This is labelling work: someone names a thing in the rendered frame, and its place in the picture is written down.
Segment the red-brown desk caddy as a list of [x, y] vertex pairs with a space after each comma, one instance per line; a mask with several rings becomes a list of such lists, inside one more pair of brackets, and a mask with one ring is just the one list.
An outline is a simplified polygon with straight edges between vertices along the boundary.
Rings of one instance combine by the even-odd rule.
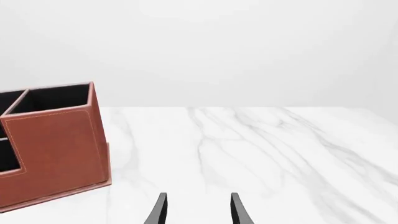
[[0, 213], [111, 183], [93, 82], [0, 91]]

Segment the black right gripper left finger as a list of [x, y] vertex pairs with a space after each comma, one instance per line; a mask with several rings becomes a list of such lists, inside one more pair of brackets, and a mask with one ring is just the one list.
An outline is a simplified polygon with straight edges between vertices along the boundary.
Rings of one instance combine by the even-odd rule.
[[144, 224], [165, 224], [167, 218], [167, 194], [162, 192]]

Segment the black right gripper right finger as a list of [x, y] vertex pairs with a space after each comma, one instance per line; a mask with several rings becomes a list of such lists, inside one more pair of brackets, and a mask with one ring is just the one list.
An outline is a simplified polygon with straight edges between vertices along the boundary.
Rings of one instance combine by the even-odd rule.
[[233, 224], [254, 224], [236, 192], [231, 194], [230, 210]]

